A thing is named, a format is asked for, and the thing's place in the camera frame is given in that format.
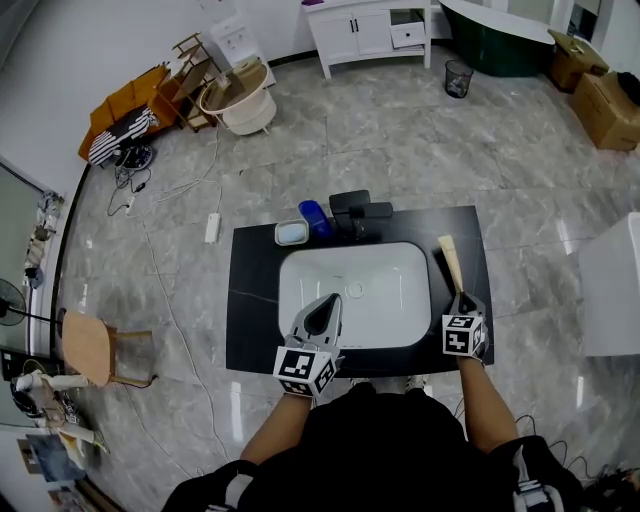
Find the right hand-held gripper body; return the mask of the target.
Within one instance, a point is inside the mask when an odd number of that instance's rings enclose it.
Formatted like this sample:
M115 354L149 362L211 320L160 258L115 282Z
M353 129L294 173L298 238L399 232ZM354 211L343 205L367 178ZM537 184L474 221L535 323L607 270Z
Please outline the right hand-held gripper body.
M481 360L488 347L485 306L476 298L478 311L456 310L455 298L449 312L442 316L442 352Z

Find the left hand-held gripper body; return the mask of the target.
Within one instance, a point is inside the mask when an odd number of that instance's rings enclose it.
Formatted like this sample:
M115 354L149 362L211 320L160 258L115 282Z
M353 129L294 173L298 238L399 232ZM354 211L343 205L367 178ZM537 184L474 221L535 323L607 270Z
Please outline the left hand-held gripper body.
M295 316L284 345L277 349L272 375L287 394L319 398L342 364L344 357L338 346L342 299L324 333L309 334L304 326L306 316L328 295L313 301Z

